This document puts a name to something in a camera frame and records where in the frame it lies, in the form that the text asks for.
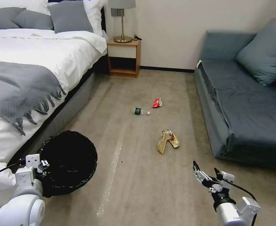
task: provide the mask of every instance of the bed frame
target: bed frame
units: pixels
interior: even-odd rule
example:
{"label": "bed frame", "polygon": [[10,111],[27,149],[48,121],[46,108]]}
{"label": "bed frame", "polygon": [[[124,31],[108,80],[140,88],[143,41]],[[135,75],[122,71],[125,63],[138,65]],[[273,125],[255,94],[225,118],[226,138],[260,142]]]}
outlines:
{"label": "bed frame", "polygon": [[[104,8],[101,9],[101,19],[102,29],[106,31]],[[61,131],[89,100],[93,89],[95,72],[103,73],[106,72],[106,69],[108,72],[107,56],[103,56],[94,64],[93,68],[83,75],[79,84],[68,93],[65,101],[44,121],[36,133],[15,153],[8,165],[16,163],[18,159],[29,153],[36,153],[45,140]]]}

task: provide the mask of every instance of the beige carpet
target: beige carpet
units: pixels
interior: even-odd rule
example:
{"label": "beige carpet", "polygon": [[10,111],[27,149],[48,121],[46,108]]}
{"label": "beige carpet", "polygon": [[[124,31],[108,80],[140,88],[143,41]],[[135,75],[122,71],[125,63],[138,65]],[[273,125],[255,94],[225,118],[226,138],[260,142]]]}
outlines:
{"label": "beige carpet", "polygon": [[[159,97],[163,107],[151,109]],[[135,116],[132,107],[151,114]],[[98,166],[83,188],[45,199],[42,226],[218,226],[211,195],[193,176],[193,160],[211,176],[214,167],[233,173],[262,207],[256,225],[276,225],[276,172],[212,156],[192,74],[98,75],[91,100],[65,129],[94,143]],[[181,147],[168,143],[161,155],[156,144],[164,129]],[[231,197],[245,195],[233,189]]]}

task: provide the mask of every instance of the white wall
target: white wall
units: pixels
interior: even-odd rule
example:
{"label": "white wall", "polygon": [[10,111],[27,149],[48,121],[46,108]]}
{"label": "white wall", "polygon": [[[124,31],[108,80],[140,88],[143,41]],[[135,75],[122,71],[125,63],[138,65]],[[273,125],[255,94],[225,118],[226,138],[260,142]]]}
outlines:
{"label": "white wall", "polygon": [[[276,18],[276,0],[136,0],[125,12],[125,34],[143,39],[141,65],[194,69],[206,30],[258,31]],[[109,37],[120,17],[106,7]]]}

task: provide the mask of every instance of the bottle label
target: bottle label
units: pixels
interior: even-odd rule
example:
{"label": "bottle label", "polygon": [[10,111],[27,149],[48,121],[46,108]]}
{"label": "bottle label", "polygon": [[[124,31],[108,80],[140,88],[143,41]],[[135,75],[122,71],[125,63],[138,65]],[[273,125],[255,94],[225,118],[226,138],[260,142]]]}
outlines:
{"label": "bottle label", "polygon": [[141,114],[141,108],[136,108],[135,115],[139,115],[139,114]]}

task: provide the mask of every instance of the plastic bottle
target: plastic bottle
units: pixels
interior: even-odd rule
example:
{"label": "plastic bottle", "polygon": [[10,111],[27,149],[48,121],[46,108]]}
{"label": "plastic bottle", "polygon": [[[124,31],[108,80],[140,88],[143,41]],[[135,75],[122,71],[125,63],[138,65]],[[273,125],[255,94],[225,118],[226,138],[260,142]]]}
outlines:
{"label": "plastic bottle", "polygon": [[145,111],[145,110],[143,110],[141,108],[133,108],[133,113],[135,115],[149,115],[150,114],[149,111]]}

